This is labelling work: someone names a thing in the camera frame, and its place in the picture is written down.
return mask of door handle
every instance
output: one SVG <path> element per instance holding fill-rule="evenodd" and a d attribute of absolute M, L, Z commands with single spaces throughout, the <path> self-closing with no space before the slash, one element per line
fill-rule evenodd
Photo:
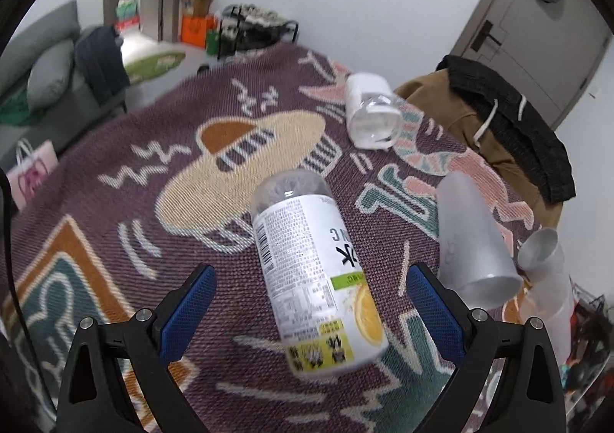
<path fill-rule="evenodd" d="M 478 35 L 475 37 L 474 42 L 471 44 L 471 50 L 474 52 L 478 52 L 480 47 L 484 45 L 484 42 L 487 38 L 490 38 L 493 42 L 495 42 L 499 47 L 503 44 L 493 37 L 490 32 L 492 31 L 492 23 L 489 20 L 484 21 L 482 25 L 482 29 L 478 32 Z"/>

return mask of silver bolt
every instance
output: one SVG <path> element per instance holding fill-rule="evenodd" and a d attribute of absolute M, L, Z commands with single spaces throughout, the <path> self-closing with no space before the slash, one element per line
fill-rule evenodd
<path fill-rule="evenodd" d="M 488 318 L 488 314 L 481 308 L 476 308 L 472 311 L 471 316 L 480 323 L 483 323 Z"/>
<path fill-rule="evenodd" d="M 79 322 L 79 328 L 81 329 L 90 329 L 91 326 L 94 325 L 94 319 L 92 319 L 91 317 L 86 317 L 85 319 L 81 319 L 81 322 Z"/>
<path fill-rule="evenodd" d="M 152 318 L 152 311 L 149 310 L 148 308 L 141 308 L 136 313 L 136 320 L 139 321 L 140 323 L 144 323 L 145 321 L 148 321 L 151 318 Z"/>
<path fill-rule="evenodd" d="M 543 321 L 537 317 L 532 317 L 531 326 L 533 326 L 535 329 L 543 329 Z"/>

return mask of patterned tablecloth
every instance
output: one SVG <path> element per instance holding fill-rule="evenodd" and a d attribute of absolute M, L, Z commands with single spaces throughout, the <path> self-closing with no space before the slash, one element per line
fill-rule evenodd
<path fill-rule="evenodd" d="M 52 394 L 84 316 L 126 320 L 207 262 L 217 271 L 216 298 L 170 369 L 212 432 L 407 433 L 418 425 L 452 371 L 404 292 L 412 262 L 438 264 L 435 186 L 452 170 L 470 175 L 514 256 L 538 224 L 478 155 L 415 107 L 403 107 L 394 150 L 355 149 L 345 128 L 347 73 L 280 44 L 185 81 L 63 158 L 13 231 L 18 292 Z M 380 360 L 334 379 L 291 374 L 249 219 L 257 184 L 297 166 L 332 188 L 390 341 Z M 514 301 L 504 312 L 517 317 Z M 41 395 L 8 297 L 2 317 Z M 130 366 L 124 375 L 152 431 Z M 493 375 L 467 431 L 487 408 Z"/>

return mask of gray sofa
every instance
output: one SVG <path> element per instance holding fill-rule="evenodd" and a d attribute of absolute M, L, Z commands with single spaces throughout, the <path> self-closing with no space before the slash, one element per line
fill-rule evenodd
<path fill-rule="evenodd" d="M 78 42 L 88 33 L 91 29 L 81 30 L 77 3 L 73 0 L 13 37 L 0 56 L 0 105 L 15 86 L 26 82 L 30 89 L 30 72 L 45 51 L 67 40 Z M 22 137 L 34 148 L 50 140 L 60 153 L 119 106 L 125 111 L 124 91 L 99 104 L 81 72 L 74 65 L 70 68 L 62 86 L 66 90 L 59 99 L 45 106 L 44 114 L 31 126 L 0 124 L 0 166 L 4 171 L 15 165 L 15 145 Z"/>

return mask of white drawstring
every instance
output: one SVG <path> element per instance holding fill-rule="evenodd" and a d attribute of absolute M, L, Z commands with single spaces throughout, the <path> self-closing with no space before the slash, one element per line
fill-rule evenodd
<path fill-rule="evenodd" d="M 478 149 L 480 149 L 480 138 L 484 135 L 484 132 L 488 129 L 488 125 L 490 125 L 490 122 L 495 117 L 495 112 L 497 108 L 498 108 L 498 100 L 495 99 L 495 105 L 493 106 L 492 111 L 488 115 L 488 118 L 486 118 L 486 121 L 482 124 L 482 126 L 478 129 L 478 131 L 474 135 L 474 144 L 477 146 Z"/>
<path fill-rule="evenodd" d="M 524 106 L 526 105 L 527 105 L 527 98 L 526 96 L 523 95 L 523 99 L 520 101 L 520 107 L 518 107 L 518 121 L 523 120 L 523 111 L 524 111 Z"/>

